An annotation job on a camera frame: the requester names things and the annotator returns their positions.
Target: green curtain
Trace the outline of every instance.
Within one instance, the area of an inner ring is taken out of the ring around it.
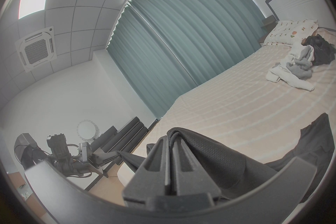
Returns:
[[[263,14],[252,0],[130,0],[109,47],[157,118],[183,93],[260,48]]]

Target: striped bed sheet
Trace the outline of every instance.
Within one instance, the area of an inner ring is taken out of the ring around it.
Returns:
[[[134,151],[146,157],[146,145],[173,127],[191,129],[259,162],[282,158],[300,138],[300,129],[326,112],[336,133],[336,60],[313,67],[312,92],[273,83],[269,68],[290,51],[265,45],[229,70],[180,96]],[[123,164],[118,177],[126,185],[133,172]]]

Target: white headboard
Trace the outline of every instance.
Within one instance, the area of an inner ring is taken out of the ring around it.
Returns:
[[[317,19],[318,26],[336,30],[336,22],[325,0],[266,0],[276,20]]]

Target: air conditioner vent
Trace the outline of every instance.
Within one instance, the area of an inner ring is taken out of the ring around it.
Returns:
[[[53,30],[53,27],[48,27],[15,42],[16,51],[26,72],[57,58]]]

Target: black clothing pile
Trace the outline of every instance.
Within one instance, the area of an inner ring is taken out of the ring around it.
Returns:
[[[173,128],[167,132],[171,150],[177,136],[183,138],[204,170],[221,189],[222,199],[231,200],[257,188],[295,156],[317,167],[317,173],[301,202],[305,202],[322,180],[333,155],[335,146],[326,113],[320,115],[309,126],[301,129],[296,147],[282,159],[260,163],[235,151],[220,142],[184,128]],[[154,144],[147,145],[147,154]],[[145,159],[130,153],[120,152],[125,163],[136,172]]]
[[[307,45],[314,48],[313,65],[329,64],[335,60],[336,49],[319,34],[307,37],[304,46]]]

